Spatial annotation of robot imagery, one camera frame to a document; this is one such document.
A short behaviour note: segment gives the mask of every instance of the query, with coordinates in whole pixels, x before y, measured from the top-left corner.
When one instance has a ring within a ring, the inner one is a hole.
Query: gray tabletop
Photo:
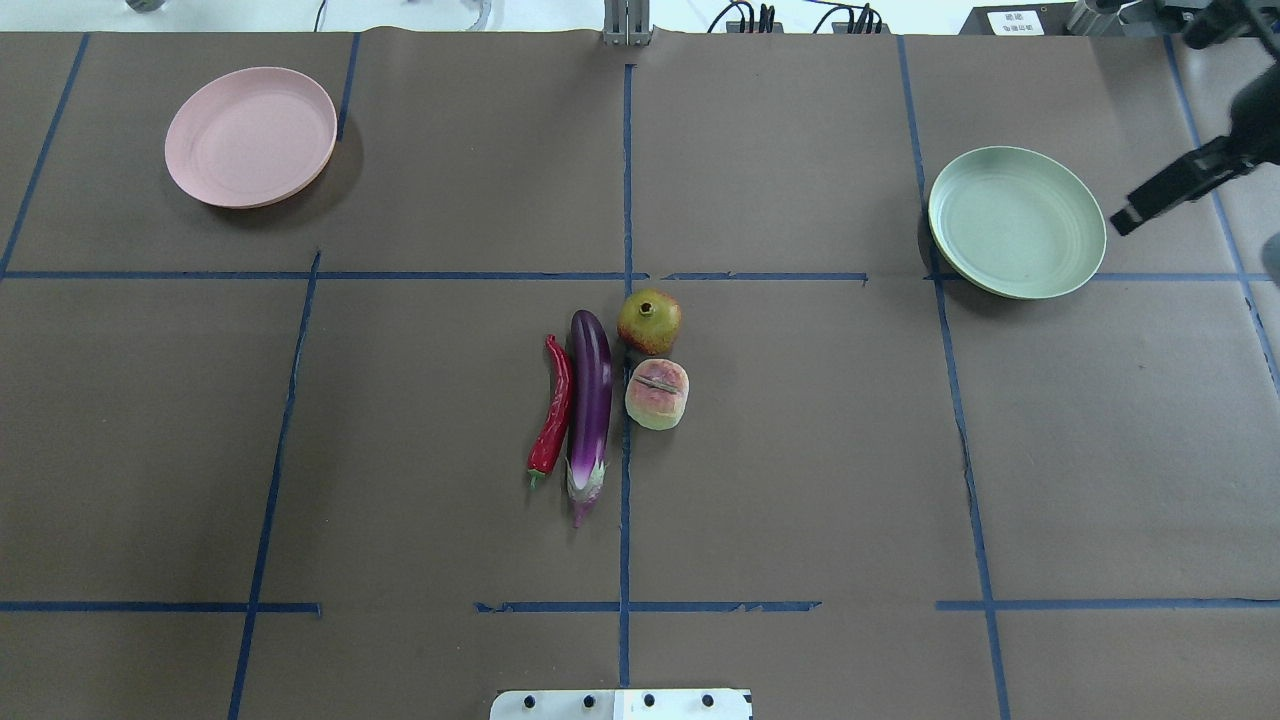
[[[732,687],[759,717],[1276,717],[1280,172],[1112,233],[1050,301],[959,279],[922,214],[996,143],[1114,211],[1266,61],[0,35],[0,715]],[[292,199],[210,208],[164,136],[250,65],[315,78],[340,140]],[[524,480],[541,341],[650,286],[689,410],[614,414],[573,530],[561,468]]]

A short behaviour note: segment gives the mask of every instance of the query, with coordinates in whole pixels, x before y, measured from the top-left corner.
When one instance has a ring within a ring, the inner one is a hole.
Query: pink plate
[[[164,159],[187,195],[221,208],[289,197],[333,155],[338,114],[320,83],[287,68],[246,68],[192,95],[169,123]]]

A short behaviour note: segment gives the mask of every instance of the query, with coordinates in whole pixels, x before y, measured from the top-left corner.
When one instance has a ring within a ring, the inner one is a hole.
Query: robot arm
[[[1262,163],[1280,164],[1280,46],[1248,0],[1213,0],[1187,26],[1183,40],[1202,50],[1242,32],[1254,32],[1277,64],[1231,101],[1231,132],[1187,152],[1128,195],[1111,217],[1121,236],[1224,182],[1249,174]]]

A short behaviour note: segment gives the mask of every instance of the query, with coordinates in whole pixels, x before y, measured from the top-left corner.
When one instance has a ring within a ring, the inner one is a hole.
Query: purple eggplant
[[[613,359],[600,319],[589,310],[573,313],[570,325],[573,354],[573,428],[568,452],[568,497],[573,527],[600,500],[604,489],[604,446],[613,402]]]

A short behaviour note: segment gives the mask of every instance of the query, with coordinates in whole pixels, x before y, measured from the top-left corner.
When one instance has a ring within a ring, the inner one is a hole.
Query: red chili pepper
[[[573,396],[573,370],[564,348],[556,343],[556,336],[547,336],[547,350],[552,354],[556,369],[556,389],[552,392],[550,407],[547,409],[547,421],[543,432],[529,452],[529,487],[538,487],[538,480],[547,477],[556,466],[564,433],[568,430],[568,414]]]

